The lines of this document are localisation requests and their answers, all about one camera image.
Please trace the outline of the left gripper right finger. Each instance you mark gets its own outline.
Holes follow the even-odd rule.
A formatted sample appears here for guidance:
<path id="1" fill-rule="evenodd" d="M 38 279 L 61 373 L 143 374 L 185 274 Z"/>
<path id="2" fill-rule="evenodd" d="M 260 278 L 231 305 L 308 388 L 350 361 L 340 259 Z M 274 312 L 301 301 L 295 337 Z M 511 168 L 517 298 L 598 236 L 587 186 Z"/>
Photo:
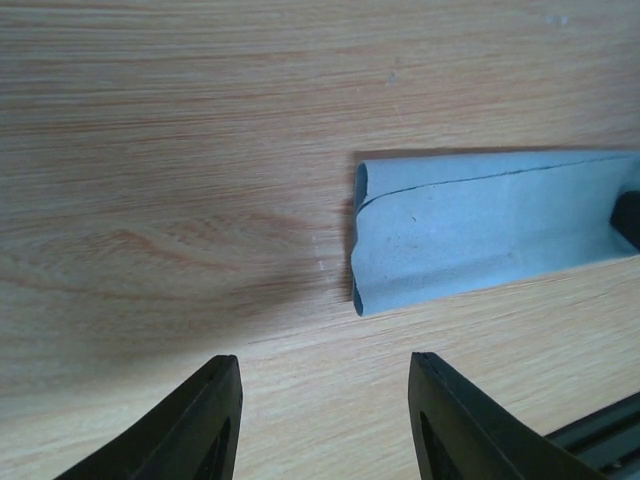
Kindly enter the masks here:
<path id="1" fill-rule="evenodd" d="M 413 353 L 408 401 L 422 479 L 602 479 L 434 353 Z"/>

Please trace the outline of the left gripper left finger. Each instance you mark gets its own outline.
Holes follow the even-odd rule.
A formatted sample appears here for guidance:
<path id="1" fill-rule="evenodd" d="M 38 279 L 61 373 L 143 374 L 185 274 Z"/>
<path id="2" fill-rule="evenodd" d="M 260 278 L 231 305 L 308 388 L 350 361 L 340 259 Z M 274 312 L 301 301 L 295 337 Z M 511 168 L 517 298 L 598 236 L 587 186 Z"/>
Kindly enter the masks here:
<path id="1" fill-rule="evenodd" d="M 238 358 L 210 359 L 61 479 L 231 479 L 243 391 Z"/>

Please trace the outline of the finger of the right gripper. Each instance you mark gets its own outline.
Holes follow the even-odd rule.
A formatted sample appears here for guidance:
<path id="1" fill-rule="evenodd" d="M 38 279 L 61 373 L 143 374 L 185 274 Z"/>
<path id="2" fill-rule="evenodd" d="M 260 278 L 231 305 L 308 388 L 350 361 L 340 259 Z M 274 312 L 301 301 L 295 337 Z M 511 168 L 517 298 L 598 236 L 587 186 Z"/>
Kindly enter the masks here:
<path id="1" fill-rule="evenodd" d="M 627 191 L 617 198 L 610 224 L 636 250 L 640 249 L 639 191 Z"/>

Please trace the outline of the blue cleaning cloth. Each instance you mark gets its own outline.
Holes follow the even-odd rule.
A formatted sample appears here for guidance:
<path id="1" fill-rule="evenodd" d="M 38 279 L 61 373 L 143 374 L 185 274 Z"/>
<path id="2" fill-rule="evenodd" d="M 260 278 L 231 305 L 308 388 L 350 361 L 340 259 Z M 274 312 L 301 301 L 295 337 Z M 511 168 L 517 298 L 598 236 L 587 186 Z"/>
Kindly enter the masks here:
<path id="1" fill-rule="evenodd" d="M 355 172 L 361 316 L 636 255 L 611 222 L 639 155 L 547 150 L 367 159 Z"/>

